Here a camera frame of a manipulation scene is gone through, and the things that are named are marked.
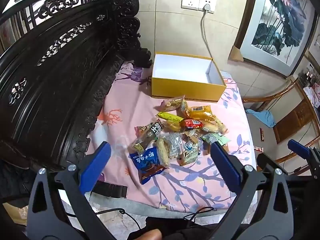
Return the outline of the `blue cocoa biscuit packet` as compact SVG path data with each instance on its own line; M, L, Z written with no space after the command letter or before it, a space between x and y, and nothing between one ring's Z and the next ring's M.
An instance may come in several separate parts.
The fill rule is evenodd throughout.
M142 185L166 169L160 162L157 147L147 149L142 155L139 155L137 152L130 153L130 158L138 170L139 181Z

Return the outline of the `red snack packet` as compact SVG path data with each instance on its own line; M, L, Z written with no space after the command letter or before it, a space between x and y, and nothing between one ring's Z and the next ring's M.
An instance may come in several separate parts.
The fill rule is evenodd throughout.
M183 129L198 129L203 127L203 123L195 119L183 119L180 121L180 126Z

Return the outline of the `dark labelled long snack packet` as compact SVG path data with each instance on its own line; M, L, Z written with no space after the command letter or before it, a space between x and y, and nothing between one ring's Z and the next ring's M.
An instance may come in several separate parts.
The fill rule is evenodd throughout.
M163 129L161 120L146 125L135 127L137 139L132 143L132 148L137 153L142 154L148 148L148 146L157 139Z

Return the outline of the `sesame stick snack packet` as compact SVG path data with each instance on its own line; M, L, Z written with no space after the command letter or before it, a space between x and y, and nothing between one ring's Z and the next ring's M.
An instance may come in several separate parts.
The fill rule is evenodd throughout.
M157 147L157 154L158 154L161 165L167 168L170 163L169 148L167 143L164 141L163 138L159 138L156 141L156 147Z

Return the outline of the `long yellow snack bar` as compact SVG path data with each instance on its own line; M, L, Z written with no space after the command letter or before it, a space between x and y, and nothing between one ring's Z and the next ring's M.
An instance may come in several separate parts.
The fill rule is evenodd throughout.
M157 116L161 119L172 121L172 122L177 122L177 123L181 122L184 119L178 115L174 115L174 114L171 114L168 112L159 112L157 114Z

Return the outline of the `blue cloth on chair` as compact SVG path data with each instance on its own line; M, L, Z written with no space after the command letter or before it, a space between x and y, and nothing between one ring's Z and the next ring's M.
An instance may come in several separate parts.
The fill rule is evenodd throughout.
M270 111L263 110L263 111L257 112L252 109L246 109L245 112L253 115L260 122L262 122L263 124L265 124L269 128L273 128L274 126L276 126L276 122L275 122L274 117Z

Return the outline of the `yellow transparent bread packet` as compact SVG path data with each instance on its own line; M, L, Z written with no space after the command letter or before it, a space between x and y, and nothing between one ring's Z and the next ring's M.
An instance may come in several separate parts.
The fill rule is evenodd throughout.
M228 131L225 124L212 113L210 105L189 108L189 116L203 123L202 129L209 133L225 135Z

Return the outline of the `clear white printed snack packet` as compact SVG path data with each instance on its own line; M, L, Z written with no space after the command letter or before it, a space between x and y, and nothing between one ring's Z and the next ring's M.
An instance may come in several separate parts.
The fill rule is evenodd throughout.
M177 158L184 151L183 140L180 133L169 133L164 137L169 148L169 158Z

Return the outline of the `golden cake snack packet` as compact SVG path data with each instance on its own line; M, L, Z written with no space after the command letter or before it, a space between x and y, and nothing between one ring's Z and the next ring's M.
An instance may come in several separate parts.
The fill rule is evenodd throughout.
M166 129L175 133L180 133L182 129L179 122L175 122L172 120L165 120L165 122L163 122L163 125Z

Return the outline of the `small mushroom candy packet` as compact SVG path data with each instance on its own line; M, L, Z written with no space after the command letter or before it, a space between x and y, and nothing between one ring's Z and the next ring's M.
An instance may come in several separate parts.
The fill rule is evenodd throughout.
M189 106L185 99L183 99L180 104L180 111L185 119L190 118Z

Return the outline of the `pink twisted cookie packet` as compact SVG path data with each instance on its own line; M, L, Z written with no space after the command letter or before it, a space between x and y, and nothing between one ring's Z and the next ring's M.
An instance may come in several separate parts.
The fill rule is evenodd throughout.
M161 102L159 109L161 112L169 112L176 110L181 106L184 98L185 96L183 95L175 98L165 99Z

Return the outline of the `yellow cardboard shoe box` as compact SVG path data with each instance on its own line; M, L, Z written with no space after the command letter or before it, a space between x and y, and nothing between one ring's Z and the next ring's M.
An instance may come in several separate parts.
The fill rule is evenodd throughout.
M218 102L225 89L225 81L212 58L163 52L155 54L152 97L185 96L192 101Z

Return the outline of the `framed lotus painting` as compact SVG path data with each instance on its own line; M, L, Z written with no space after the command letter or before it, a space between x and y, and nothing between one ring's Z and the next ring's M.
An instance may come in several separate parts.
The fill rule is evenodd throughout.
M229 59L288 77L302 60L316 22L310 0L247 0Z

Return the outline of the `white wall socket panel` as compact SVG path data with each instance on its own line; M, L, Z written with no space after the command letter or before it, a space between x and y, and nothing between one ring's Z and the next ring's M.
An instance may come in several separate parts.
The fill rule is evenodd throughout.
M205 11L213 14L217 0L181 0L182 9Z

